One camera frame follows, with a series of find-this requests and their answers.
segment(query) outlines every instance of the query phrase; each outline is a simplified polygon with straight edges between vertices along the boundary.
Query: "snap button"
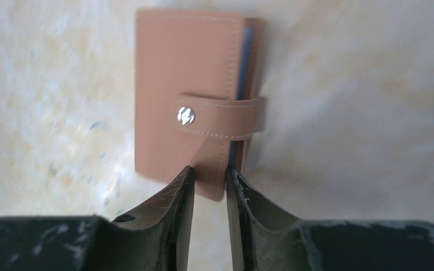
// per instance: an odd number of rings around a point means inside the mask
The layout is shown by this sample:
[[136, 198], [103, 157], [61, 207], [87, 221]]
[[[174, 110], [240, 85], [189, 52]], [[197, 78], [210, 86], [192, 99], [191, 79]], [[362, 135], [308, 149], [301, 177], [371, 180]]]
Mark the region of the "snap button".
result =
[[192, 121], [194, 121], [194, 117], [195, 117], [194, 111], [192, 110], [192, 108], [187, 106], [182, 106], [179, 109], [179, 113], [177, 114], [177, 120], [182, 125], [191, 124]]

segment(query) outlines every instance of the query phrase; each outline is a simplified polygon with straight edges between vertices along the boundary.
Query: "beige surface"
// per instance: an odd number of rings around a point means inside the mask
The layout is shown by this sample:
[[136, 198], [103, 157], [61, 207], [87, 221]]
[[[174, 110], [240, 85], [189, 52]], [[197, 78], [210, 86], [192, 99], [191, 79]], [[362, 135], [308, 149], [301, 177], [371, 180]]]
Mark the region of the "beige surface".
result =
[[[0, 1], [0, 215], [114, 218], [162, 187], [133, 171], [138, 5], [270, 21], [246, 173], [271, 199], [302, 218], [434, 222], [424, 0]], [[229, 250], [225, 201], [197, 198], [189, 270], [230, 270]]]

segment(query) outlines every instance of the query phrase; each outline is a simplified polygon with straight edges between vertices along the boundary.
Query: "leather strap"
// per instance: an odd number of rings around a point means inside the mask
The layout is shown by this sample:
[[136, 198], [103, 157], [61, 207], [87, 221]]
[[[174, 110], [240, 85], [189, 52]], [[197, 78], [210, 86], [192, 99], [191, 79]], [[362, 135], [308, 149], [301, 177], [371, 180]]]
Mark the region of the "leather strap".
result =
[[[194, 113], [194, 119], [188, 125], [177, 119], [182, 107], [189, 107]], [[171, 117], [182, 132], [220, 141], [240, 141], [249, 139], [254, 131], [256, 107], [255, 99], [219, 100], [178, 95]]]

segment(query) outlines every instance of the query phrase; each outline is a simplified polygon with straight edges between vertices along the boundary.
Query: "leather cover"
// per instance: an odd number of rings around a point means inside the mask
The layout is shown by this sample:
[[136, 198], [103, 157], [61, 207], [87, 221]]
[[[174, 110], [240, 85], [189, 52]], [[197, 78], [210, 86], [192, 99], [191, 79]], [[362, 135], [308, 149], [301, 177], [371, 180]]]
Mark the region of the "leather cover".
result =
[[[252, 28], [242, 100], [236, 100], [244, 27]], [[255, 122], [254, 87], [264, 22], [239, 14], [170, 8], [136, 14], [136, 171], [169, 183], [186, 166], [196, 170], [196, 192], [224, 194], [231, 141], [243, 170]], [[190, 107], [194, 120], [177, 119]]]

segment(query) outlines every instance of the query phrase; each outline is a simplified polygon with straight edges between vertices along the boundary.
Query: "blue edge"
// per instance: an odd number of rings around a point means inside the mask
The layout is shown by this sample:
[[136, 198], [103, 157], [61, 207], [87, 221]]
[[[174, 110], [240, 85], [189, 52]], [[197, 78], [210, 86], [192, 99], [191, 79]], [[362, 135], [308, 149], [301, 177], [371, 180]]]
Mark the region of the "blue edge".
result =
[[[242, 59], [240, 64], [240, 71], [238, 76], [237, 87], [237, 100], [242, 99], [244, 92], [245, 73], [247, 71], [247, 65], [249, 64], [250, 56], [250, 42], [252, 40], [252, 29], [249, 27], [244, 28], [244, 42], [242, 43]], [[229, 165], [233, 164], [233, 153], [235, 152], [235, 142], [231, 142], [231, 149], [229, 152]]]

